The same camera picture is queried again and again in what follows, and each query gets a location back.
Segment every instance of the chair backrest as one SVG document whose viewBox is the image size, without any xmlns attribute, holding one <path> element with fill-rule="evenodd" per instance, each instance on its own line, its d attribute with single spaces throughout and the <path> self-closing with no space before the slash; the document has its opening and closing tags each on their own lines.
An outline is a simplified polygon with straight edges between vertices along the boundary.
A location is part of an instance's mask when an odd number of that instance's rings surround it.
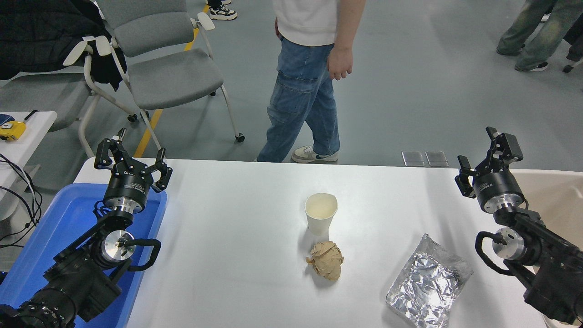
<svg viewBox="0 0 583 328">
<path fill-rule="evenodd" d="M 185 0 L 97 0 L 97 4 L 128 57 L 194 38 Z"/>
</svg>

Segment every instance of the silver metal cylinder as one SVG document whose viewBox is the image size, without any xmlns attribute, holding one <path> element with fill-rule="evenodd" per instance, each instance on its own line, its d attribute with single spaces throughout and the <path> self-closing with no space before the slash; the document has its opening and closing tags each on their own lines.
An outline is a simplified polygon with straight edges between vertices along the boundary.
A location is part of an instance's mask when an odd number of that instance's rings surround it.
<svg viewBox="0 0 583 328">
<path fill-rule="evenodd" d="M 526 251 L 524 239 L 518 234 L 518 232 L 508 227 L 504 227 L 496 233 L 502 233 L 502 237 L 507 243 L 506 245 L 503 245 L 492 242 L 492 248 L 498 257 L 505 260 L 518 260 L 524 255 Z"/>
<path fill-rule="evenodd" d="M 103 257 L 112 263 L 127 260 L 134 254 L 136 246 L 120 247 L 120 245 L 124 240 L 133 239 L 134 236 L 124 230 L 111 232 L 101 243 L 101 253 L 103 254 Z"/>
<path fill-rule="evenodd" d="M 105 205 L 112 210 L 120 210 L 133 214 L 135 210 L 141 212 L 142 207 L 136 201 L 126 197 L 112 198 L 105 201 Z"/>
<path fill-rule="evenodd" d="M 484 204 L 484 211 L 494 214 L 494 212 L 506 208 L 517 207 L 522 204 L 522 197 L 517 194 L 502 194 L 500 196 L 490 198 Z"/>
</svg>

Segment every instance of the crumpled paper ball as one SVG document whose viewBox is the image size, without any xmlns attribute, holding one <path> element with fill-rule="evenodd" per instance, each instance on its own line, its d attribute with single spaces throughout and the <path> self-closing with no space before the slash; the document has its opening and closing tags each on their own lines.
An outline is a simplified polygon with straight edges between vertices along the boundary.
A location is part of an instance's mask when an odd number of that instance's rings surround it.
<svg viewBox="0 0 583 328">
<path fill-rule="evenodd" d="M 317 243 L 310 254 L 312 258 L 306 257 L 305 261 L 312 264 L 317 274 L 331 281 L 340 278 L 340 265 L 344 262 L 344 257 L 335 243 Z"/>
</svg>

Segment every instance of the hand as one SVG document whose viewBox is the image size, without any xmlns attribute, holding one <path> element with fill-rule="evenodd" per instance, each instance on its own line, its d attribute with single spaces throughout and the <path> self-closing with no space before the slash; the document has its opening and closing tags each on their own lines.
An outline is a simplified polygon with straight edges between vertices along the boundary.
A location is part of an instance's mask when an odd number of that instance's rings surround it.
<svg viewBox="0 0 583 328">
<path fill-rule="evenodd" d="M 279 33 L 279 28 L 278 28 L 278 18 L 275 17 L 275 36 L 279 38 L 281 38 L 282 34 Z"/>
<path fill-rule="evenodd" d="M 340 79 L 352 73 L 352 49 L 351 48 L 332 48 L 328 56 L 327 63 L 330 78 Z"/>
</svg>

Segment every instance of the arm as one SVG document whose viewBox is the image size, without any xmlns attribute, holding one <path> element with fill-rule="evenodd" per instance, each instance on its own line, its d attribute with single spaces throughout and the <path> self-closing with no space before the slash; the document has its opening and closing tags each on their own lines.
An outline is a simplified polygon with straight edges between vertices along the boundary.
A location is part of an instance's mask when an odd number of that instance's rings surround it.
<svg viewBox="0 0 583 328">
<path fill-rule="evenodd" d="M 352 44 L 366 0 L 340 0 L 340 15 L 334 48 L 328 57 L 330 78 L 340 80 L 352 73 Z"/>
</svg>

